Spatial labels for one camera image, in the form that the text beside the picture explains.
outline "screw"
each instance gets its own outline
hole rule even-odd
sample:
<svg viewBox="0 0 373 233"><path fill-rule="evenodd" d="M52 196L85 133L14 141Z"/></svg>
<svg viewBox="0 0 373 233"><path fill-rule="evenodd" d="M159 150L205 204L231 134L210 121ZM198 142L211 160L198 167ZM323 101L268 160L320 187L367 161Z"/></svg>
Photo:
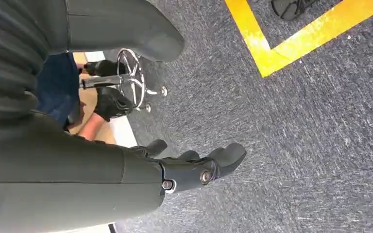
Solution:
<svg viewBox="0 0 373 233"><path fill-rule="evenodd" d="M163 97L168 95L168 89L165 86L161 87L161 94Z"/></svg>
<svg viewBox="0 0 373 233"><path fill-rule="evenodd" d="M165 190L171 190L173 187L172 181L164 181L162 182L162 188Z"/></svg>
<svg viewBox="0 0 373 233"><path fill-rule="evenodd" d="M201 182L202 184L208 184L209 183L209 179L210 179L210 174L209 174L209 171L203 171L201 173Z"/></svg>
<svg viewBox="0 0 373 233"><path fill-rule="evenodd" d="M151 110L152 110L151 105L147 103L147 104L145 105L145 110L147 110L147 112L150 113Z"/></svg>

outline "yellow tape line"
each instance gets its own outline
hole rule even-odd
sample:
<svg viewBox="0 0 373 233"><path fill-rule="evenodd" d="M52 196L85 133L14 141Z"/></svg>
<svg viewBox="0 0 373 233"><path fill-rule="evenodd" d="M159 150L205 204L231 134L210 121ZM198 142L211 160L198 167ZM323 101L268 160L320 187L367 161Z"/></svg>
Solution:
<svg viewBox="0 0 373 233"><path fill-rule="evenodd" d="M225 0L261 73L267 77L373 16L373 0L343 0L271 49L247 0Z"/></svg>

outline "black shoe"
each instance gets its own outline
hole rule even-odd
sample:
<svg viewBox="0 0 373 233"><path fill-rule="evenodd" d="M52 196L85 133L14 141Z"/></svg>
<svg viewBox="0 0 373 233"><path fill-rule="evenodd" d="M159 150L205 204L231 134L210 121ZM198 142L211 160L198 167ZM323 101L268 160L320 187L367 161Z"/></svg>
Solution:
<svg viewBox="0 0 373 233"><path fill-rule="evenodd" d="M88 72L91 76L112 76L117 75L118 71L119 74L126 74L128 71L126 70L126 67L124 63L119 63L119 70L118 70L118 63L112 62L109 60L102 60L98 62L88 62L84 65L85 70Z"/></svg>
<svg viewBox="0 0 373 233"><path fill-rule="evenodd" d="M272 0L271 6L275 14L284 20L298 17L316 0Z"/></svg>
<svg viewBox="0 0 373 233"><path fill-rule="evenodd" d="M115 88L98 87L97 92L98 103L94 113L108 122L111 118L126 116L134 109L132 102Z"/></svg>

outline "blue jeans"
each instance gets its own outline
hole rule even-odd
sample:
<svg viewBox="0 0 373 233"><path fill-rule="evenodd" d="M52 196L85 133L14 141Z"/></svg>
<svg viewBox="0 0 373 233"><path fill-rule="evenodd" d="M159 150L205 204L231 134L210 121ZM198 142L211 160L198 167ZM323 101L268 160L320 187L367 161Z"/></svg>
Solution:
<svg viewBox="0 0 373 233"><path fill-rule="evenodd" d="M37 76L37 109L64 127L79 101L79 71L71 52L50 56Z"/></svg>

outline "gray carpet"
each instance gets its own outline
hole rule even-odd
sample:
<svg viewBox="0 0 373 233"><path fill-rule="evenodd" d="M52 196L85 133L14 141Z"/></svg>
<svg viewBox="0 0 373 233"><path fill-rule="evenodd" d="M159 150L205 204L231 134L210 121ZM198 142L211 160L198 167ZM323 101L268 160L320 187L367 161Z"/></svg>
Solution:
<svg viewBox="0 0 373 233"><path fill-rule="evenodd" d="M170 92L129 117L138 142L162 138L176 157L237 141L248 156L229 177L118 222L119 232L373 232L373 17L262 79L222 0L152 2L187 46L173 63L145 64L149 84ZM251 7L275 46L338 2L293 22L268 0Z"/></svg>

